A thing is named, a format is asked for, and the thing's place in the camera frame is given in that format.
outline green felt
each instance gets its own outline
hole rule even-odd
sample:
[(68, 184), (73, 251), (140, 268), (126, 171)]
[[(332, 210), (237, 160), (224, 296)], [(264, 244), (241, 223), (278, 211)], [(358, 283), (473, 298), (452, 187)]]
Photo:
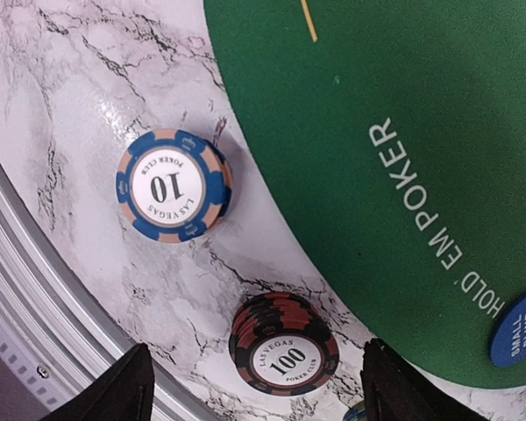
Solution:
[[(526, 2), (309, 7), (317, 43), (298, 0), (205, 2), (224, 85), (289, 226), (404, 357), (471, 386), (526, 384), (526, 360), (489, 359), (498, 318), (473, 301), (482, 283), (461, 288), (477, 271), (507, 304), (526, 293)], [(397, 136), (375, 147), (369, 129), (387, 118)], [(390, 173), (407, 158), (385, 168), (379, 156), (398, 140), (417, 173), (399, 190)], [(428, 197), (408, 210), (415, 185)], [(423, 231), (420, 211), (439, 215)], [(463, 252), (449, 270), (440, 259), (454, 249), (429, 246), (443, 227)]]

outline yellow line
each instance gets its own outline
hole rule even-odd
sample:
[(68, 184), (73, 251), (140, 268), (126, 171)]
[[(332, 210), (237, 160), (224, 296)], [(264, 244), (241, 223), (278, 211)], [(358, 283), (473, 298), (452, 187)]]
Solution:
[(302, 1), (302, 8), (304, 9), (304, 16), (306, 17), (306, 22), (308, 23), (309, 33), (312, 35), (312, 40), (317, 41), (316, 28), (314, 27), (314, 21), (312, 20), (312, 15), (309, 14), (308, 2), (306, 0)]

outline red and black poker chip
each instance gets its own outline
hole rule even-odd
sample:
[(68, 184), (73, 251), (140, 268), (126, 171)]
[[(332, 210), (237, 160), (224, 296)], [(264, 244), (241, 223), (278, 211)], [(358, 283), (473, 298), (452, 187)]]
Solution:
[(339, 362), (327, 323), (308, 300), (288, 292), (254, 296), (240, 306), (231, 329), (230, 356), (253, 388), (297, 396), (324, 385)]

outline silver metal rim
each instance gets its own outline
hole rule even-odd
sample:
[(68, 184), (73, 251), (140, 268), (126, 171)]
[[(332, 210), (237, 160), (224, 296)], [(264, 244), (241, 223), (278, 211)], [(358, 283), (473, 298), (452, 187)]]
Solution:
[[(58, 255), (0, 165), (0, 356), (4, 362), (54, 410), (89, 386), (132, 345)], [(16, 362), (11, 362), (13, 354)], [(157, 363), (154, 373), (152, 420), (217, 420)]]

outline marble surface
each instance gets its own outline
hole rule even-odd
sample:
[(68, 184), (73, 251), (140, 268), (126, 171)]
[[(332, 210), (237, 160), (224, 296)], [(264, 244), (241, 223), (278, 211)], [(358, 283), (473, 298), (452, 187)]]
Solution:
[[(227, 219), (177, 246), (141, 236), (115, 197), (122, 152), (159, 127), (213, 140), (235, 175)], [(362, 399), (362, 346), (372, 334), (276, 209), (225, 95), (202, 0), (0, 0), (0, 161), (99, 303), (216, 414), (341, 419)], [(340, 345), (334, 378), (306, 396), (260, 394), (227, 353), (234, 310), (273, 289), (308, 297)], [(526, 388), (433, 381), (488, 419), (526, 421)]]

